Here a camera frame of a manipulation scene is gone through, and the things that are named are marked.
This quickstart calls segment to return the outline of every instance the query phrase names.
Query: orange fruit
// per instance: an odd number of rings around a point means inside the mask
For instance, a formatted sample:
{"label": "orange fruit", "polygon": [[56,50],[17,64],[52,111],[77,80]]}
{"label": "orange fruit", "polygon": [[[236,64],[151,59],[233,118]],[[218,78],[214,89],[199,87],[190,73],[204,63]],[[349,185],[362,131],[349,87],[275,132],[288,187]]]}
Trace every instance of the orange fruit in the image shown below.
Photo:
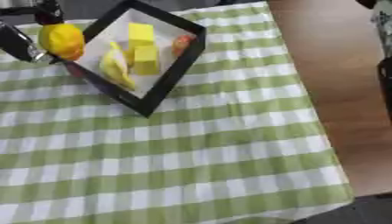
{"label": "orange fruit", "polygon": [[182,52],[191,44],[194,37],[189,35],[180,35],[176,39],[174,39],[173,44],[171,46],[171,52],[174,56],[179,57]]}
{"label": "orange fruit", "polygon": [[73,24],[49,24],[38,35],[39,44],[64,60],[77,60],[84,53],[82,31]]}

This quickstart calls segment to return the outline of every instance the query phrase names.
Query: green checkered tablecloth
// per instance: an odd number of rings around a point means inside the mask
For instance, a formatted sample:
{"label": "green checkered tablecloth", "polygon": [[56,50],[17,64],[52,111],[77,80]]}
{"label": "green checkered tablecloth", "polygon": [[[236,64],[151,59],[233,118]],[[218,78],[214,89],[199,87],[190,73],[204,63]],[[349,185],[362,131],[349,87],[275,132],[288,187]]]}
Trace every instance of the green checkered tablecloth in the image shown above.
{"label": "green checkered tablecloth", "polygon": [[150,119],[0,55],[0,223],[277,224],[352,200],[268,5],[178,14],[207,48]]}

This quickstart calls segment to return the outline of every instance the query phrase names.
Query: yellow banana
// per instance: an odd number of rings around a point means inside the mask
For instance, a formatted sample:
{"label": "yellow banana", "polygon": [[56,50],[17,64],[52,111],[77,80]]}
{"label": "yellow banana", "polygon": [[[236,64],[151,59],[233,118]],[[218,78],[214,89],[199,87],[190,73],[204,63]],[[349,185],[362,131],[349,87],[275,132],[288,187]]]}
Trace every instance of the yellow banana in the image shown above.
{"label": "yellow banana", "polygon": [[128,76],[127,61],[121,47],[110,42],[111,49],[103,56],[100,69],[116,84],[135,89],[135,82]]}

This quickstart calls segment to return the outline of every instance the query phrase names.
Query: toy food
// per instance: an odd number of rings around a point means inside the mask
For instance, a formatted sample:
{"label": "toy food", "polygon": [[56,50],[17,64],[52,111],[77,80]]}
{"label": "toy food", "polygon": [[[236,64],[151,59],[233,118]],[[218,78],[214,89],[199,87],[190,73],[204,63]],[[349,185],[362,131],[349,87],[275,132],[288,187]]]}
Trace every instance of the toy food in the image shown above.
{"label": "toy food", "polygon": [[64,60],[77,60],[84,53],[83,33],[73,24],[49,24],[38,35],[39,44]]}
{"label": "toy food", "polygon": [[194,37],[190,35],[181,35],[174,39],[171,46],[171,52],[175,57],[179,57],[182,52],[189,46]]}
{"label": "toy food", "polygon": [[135,48],[134,69],[136,74],[159,74],[158,48],[143,45]]}
{"label": "toy food", "polygon": [[135,82],[128,76],[128,67],[123,51],[116,42],[102,58],[100,69],[116,84],[135,89]]}
{"label": "toy food", "polygon": [[129,49],[154,45],[154,27],[151,24],[129,23]]}

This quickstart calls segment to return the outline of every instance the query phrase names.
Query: black tray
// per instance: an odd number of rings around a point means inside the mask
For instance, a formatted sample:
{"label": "black tray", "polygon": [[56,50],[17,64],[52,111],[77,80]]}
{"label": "black tray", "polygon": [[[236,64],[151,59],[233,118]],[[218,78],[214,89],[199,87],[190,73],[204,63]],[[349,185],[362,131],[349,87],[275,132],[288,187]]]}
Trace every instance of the black tray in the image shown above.
{"label": "black tray", "polygon": [[179,82],[194,61],[204,51],[206,47],[206,28],[182,17],[177,17],[169,12],[152,7],[146,3],[137,0],[125,0],[108,11],[103,17],[96,20],[84,31],[86,43],[88,44],[90,40],[130,9],[141,11],[142,13],[166,22],[167,24],[177,26],[180,29],[190,32],[195,36],[195,39],[185,49],[183,54],[181,54],[169,69],[161,75],[152,89],[148,91],[143,98],[133,95],[101,77],[99,74],[96,74],[75,62],[64,60],[62,62],[71,74],[83,78],[97,87],[105,95],[108,95],[126,107],[133,109],[138,114],[148,117],[173,90],[177,82]]}

